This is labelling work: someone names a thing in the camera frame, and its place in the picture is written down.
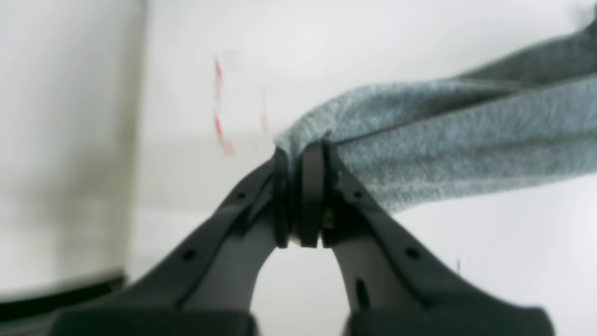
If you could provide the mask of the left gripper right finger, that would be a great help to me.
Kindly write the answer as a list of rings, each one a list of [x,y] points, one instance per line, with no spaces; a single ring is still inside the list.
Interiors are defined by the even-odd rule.
[[[298,240],[330,248],[350,306],[346,336],[552,336],[541,308],[478,289],[443,265],[349,172],[330,142],[298,164]]]

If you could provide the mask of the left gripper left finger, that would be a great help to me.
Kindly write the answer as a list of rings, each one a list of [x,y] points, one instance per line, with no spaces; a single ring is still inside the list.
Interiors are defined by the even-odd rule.
[[[218,209],[125,291],[65,311],[54,336],[258,336],[251,315],[258,274],[288,245],[281,149],[237,184]]]

